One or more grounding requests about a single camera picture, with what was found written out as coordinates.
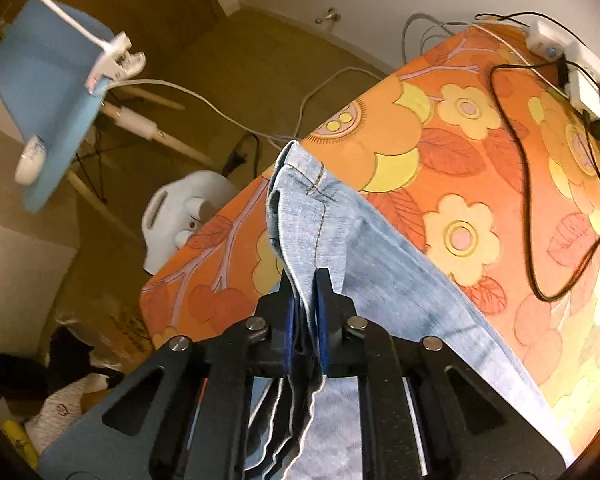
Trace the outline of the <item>light blue denim pants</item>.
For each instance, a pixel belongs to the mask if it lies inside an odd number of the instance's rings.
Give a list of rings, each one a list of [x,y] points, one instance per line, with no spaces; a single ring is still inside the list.
[[[298,143],[268,181],[288,372],[253,479],[557,479],[574,455],[460,289]]]

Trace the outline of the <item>white plastic jug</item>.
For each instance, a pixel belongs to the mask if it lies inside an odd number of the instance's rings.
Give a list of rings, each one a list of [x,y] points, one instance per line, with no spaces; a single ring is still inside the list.
[[[237,194],[230,180],[210,170],[194,171],[159,188],[140,222],[146,245],[144,270],[155,275]]]

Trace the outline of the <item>orange floral bed sheet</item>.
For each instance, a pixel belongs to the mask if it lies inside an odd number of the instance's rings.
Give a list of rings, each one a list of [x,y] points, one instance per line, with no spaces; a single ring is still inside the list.
[[[460,32],[306,148],[475,304],[582,452],[600,430],[600,148],[522,29]]]

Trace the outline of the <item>white small cup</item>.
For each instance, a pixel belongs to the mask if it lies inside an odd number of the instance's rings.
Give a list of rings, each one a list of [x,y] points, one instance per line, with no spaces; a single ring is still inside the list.
[[[41,174],[46,155],[45,143],[38,136],[31,136],[18,159],[15,182],[22,186],[31,185]]]

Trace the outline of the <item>white clip desk lamp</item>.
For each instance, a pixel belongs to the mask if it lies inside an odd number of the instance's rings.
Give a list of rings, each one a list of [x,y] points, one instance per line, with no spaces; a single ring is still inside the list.
[[[143,52],[130,52],[132,41],[125,32],[120,32],[111,40],[99,38],[58,6],[54,0],[40,1],[58,18],[99,48],[100,53],[85,81],[85,88],[91,94],[95,93],[102,78],[113,82],[124,81],[138,75],[145,68],[146,56]]]

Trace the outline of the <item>metal door stopper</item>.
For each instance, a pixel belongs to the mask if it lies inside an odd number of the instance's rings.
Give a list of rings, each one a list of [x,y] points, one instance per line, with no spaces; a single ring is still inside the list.
[[[316,18],[314,23],[317,25],[323,25],[326,23],[338,23],[340,20],[341,14],[335,8],[329,8],[323,16]]]

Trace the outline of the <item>white usb charger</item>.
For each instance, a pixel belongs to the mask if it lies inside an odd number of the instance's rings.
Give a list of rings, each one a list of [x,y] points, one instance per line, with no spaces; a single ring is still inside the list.
[[[570,70],[568,76],[570,103],[579,113],[588,113],[593,120],[600,119],[600,92],[595,81],[590,81],[580,70]]]

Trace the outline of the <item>blue plastic chair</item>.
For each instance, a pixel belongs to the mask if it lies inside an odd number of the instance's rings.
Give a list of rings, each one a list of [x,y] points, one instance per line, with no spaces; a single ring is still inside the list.
[[[114,38],[110,29],[84,12],[60,7],[92,34]],[[0,43],[0,99],[23,142],[38,136],[47,148],[41,174],[31,185],[20,185],[24,209],[38,212],[66,179],[102,218],[132,238],[134,233],[70,169],[106,92],[114,86],[102,78],[94,94],[85,88],[99,53],[40,0],[28,0]]]

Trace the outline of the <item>white power strip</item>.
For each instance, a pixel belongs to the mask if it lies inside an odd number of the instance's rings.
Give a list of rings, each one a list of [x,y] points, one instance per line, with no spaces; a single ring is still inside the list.
[[[526,45],[531,52],[547,61],[564,56],[567,61],[584,68],[600,83],[600,58],[570,32],[555,24],[533,20],[528,28]]]

